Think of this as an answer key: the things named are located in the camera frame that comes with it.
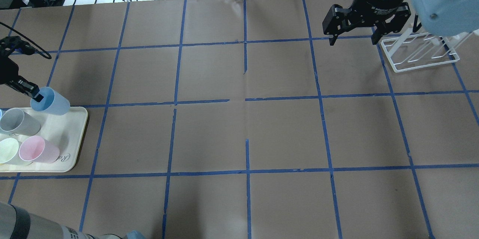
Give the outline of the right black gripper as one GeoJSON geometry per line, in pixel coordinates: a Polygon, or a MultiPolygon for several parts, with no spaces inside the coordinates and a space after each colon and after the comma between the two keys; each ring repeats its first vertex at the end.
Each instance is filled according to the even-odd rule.
{"type": "Polygon", "coordinates": [[[352,23],[374,23],[376,27],[371,36],[373,45],[389,33],[398,33],[411,16],[411,9],[404,0],[353,0],[349,8],[338,4],[332,5],[323,22],[323,33],[328,36],[329,45],[333,46],[338,36],[354,29],[352,23]]]}

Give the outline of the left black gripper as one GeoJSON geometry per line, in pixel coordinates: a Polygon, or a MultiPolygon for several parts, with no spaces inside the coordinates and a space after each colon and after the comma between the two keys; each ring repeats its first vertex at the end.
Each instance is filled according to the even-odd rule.
{"type": "Polygon", "coordinates": [[[5,84],[13,90],[25,94],[36,102],[43,100],[40,88],[35,83],[19,77],[19,67],[8,57],[1,57],[0,60],[0,84],[5,84]]]}

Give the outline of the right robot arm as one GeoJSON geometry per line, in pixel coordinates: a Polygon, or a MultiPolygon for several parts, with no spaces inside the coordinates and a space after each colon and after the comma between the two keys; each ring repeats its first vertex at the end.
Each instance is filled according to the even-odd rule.
{"type": "Polygon", "coordinates": [[[449,37],[478,29],[479,0],[353,0],[350,7],[334,4],[322,22],[323,33],[334,45],[338,36],[356,28],[375,27],[371,40],[402,30],[415,11],[418,29],[449,37]]]}

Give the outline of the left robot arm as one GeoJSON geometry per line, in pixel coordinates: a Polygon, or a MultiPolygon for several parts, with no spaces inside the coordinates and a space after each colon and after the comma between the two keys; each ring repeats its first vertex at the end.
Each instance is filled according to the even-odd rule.
{"type": "MultiPolygon", "coordinates": [[[[16,63],[1,59],[1,84],[31,97],[30,108],[1,116],[1,171],[65,172],[77,159],[88,112],[71,107],[61,94],[39,88],[19,75],[16,63]]],[[[1,203],[2,239],[93,239],[10,203],[1,203]]]]}

